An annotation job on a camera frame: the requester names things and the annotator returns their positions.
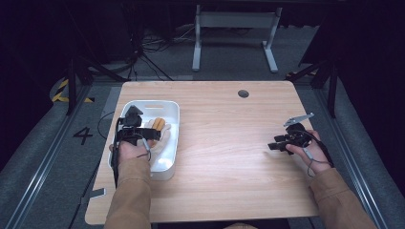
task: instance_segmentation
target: wooden tabletop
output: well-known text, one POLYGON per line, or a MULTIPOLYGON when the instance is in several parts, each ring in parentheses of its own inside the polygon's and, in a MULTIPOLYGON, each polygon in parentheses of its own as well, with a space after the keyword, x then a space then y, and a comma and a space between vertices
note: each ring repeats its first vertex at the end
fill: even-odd
MULTIPOLYGON (((307 112, 288 81, 182 81, 123 84, 86 213, 104 224, 115 191, 108 146, 115 121, 132 100, 171 100, 180 106, 175 174, 152 181, 151 222, 317 216, 307 167, 297 156, 270 151, 283 124, 307 112), (238 96, 239 90, 249 93, 238 96)), ((302 122, 311 129, 308 120, 302 122)))

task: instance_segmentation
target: brown sleeve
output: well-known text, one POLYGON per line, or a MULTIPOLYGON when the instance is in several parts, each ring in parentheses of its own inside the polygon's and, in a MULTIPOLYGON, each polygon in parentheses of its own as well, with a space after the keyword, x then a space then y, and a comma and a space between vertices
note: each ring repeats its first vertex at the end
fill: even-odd
POLYGON ((118 184, 104 228, 151 228, 149 162, 133 158, 118 167, 118 184))
POLYGON ((358 198, 336 169, 317 174, 310 184, 325 227, 347 229, 376 228, 358 198))

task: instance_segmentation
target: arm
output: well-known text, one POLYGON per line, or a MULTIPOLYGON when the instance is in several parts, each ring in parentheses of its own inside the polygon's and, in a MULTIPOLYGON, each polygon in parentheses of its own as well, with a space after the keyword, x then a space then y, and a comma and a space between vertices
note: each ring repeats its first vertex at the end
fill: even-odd
POLYGON ((143 146, 119 145, 119 177, 104 228, 151 228, 150 165, 143 146))
MULTIPOLYGON (((319 134, 316 132, 308 132, 320 139, 319 134)), ((328 163, 325 163, 328 160, 315 141, 312 141, 307 149, 311 152, 314 159, 324 163, 316 161, 311 163, 300 147, 287 145, 287 149, 299 155, 315 173, 315 178, 309 187, 315 196, 320 217, 326 228, 376 228, 364 211, 358 198, 350 190, 336 169, 331 168, 328 163)))

